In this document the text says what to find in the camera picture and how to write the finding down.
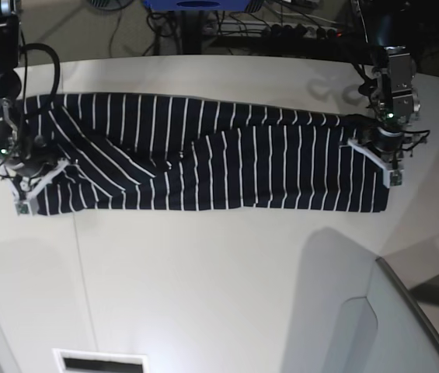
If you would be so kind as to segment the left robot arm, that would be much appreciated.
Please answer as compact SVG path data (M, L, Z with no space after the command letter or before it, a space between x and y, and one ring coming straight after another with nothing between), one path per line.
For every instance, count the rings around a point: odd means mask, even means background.
M419 119L420 99L413 87L416 62L413 45L418 34L412 1L352 1L369 47L373 68L368 76L359 66L364 84L360 92L369 100L375 123L357 143L378 156L392 175L400 173L399 162L425 141L429 131L412 131Z

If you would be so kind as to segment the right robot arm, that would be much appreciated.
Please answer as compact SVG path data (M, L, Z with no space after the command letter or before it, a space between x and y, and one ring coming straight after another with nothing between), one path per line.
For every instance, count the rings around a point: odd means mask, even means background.
M41 135L32 134L28 125L51 108L60 84L61 63L53 48L25 41L20 16L18 1L0 1L0 177L9 181L17 212L34 214L39 194L68 162ZM27 84L27 77L19 76L16 68L28 61L31 51L50 56L54 80L47 98L28 112L24 102L16 101L25 97Z

